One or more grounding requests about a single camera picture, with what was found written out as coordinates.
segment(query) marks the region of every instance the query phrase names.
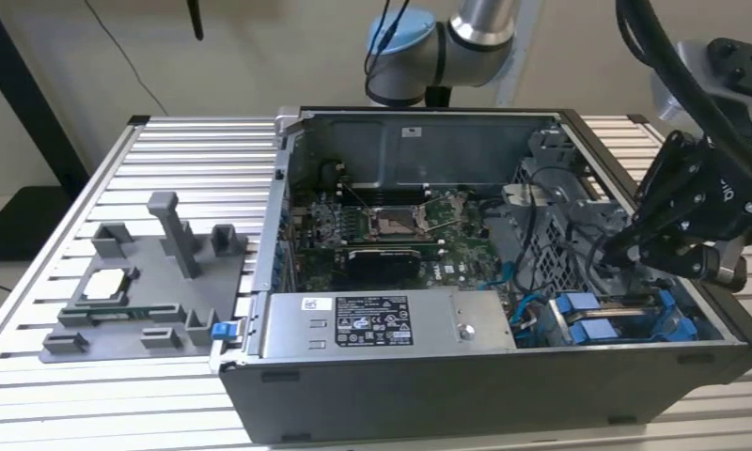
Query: sticker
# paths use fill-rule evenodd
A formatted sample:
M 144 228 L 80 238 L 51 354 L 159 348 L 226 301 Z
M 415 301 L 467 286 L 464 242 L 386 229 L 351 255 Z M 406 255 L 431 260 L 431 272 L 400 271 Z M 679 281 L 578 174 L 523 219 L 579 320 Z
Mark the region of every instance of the sticker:
M 302 310 L 331 310 L 331 298 L 303 298 Z
M 336 298 L 335 325 L 338 346 L 411 346 L 408 297 Z
M 420 138 L 423 133 L 422 127 L 404 127 L 402 129 L 403 138 Z

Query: power supply label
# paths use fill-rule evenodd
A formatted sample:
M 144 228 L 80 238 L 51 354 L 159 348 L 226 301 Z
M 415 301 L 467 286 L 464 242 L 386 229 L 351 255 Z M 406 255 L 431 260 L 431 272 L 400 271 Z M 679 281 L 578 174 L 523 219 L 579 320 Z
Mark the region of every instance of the power supply label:
M 338 346 L 410 346 L 412 320 L 407 296 L 336 299 Z

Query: motherboard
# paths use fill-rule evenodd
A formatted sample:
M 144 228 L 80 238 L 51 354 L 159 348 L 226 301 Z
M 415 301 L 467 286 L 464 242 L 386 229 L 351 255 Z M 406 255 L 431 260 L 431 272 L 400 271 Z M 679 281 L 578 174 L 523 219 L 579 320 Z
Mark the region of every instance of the motherboard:
M 402 202 L 418 195 L 346 193 L 320 194 L 291 211 L 300 290 L 459 287 L 507 296 L 484 199 L 456 189 L 426 190 L 416 204 Z

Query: green circuit board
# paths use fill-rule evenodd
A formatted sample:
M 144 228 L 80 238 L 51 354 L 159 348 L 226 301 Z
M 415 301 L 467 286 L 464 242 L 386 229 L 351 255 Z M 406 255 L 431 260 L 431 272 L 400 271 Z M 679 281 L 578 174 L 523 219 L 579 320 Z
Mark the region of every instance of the green circuit board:
M 303 240 L 298 246 L 298 279 L 303 291 L 347 290 L 346 257 L 363 249 L 418 251 L 420 271 L 395 284 L 358 283 L 351 289 L 455 286 L 470 290 L 502 275 L 502 263 L 478 203 L 464 194 L 432 192 L 431 200 L 416 206 L 367 210 L 326 201 L 322 207 L 312 204 L 304 210 L 315 215 L 310 221 L 300 220 L 298 233 L 312 239 Z M 334 230 L 330 221 L 335 222 Z M 504 297 L 506 288 L 499 286 L 498 290 Z

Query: aluminum extrusion table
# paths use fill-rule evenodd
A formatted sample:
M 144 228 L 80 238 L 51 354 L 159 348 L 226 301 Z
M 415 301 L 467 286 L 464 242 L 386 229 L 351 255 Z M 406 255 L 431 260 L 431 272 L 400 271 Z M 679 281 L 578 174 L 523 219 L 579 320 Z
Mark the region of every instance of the aluminum extrusion table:
M 659 133 L 629 117 L 585 119 L 641 180 L 659 150 Z M 155 190 L 178 191 L 179 215 L 198 233 L 231 223 L 248 235 L 244 308 L 274 172 L 274 136 L 271 118 L 242 117 L 155 117 L 123 132 L 0 310 L 0 451 L 267 449 L 250 442 L 207 357 L 44 365 L 37 353 L 87 270 L 99 223 L 120 220 L 135 235 L 162 234 L 146 208 Z M 746 255 L 750 281 L 738 297 L 752 315 L 752 246 Z M 326 449 L 752 449 L 752 370 L 730 385 L 695 390 L 643 427 Z

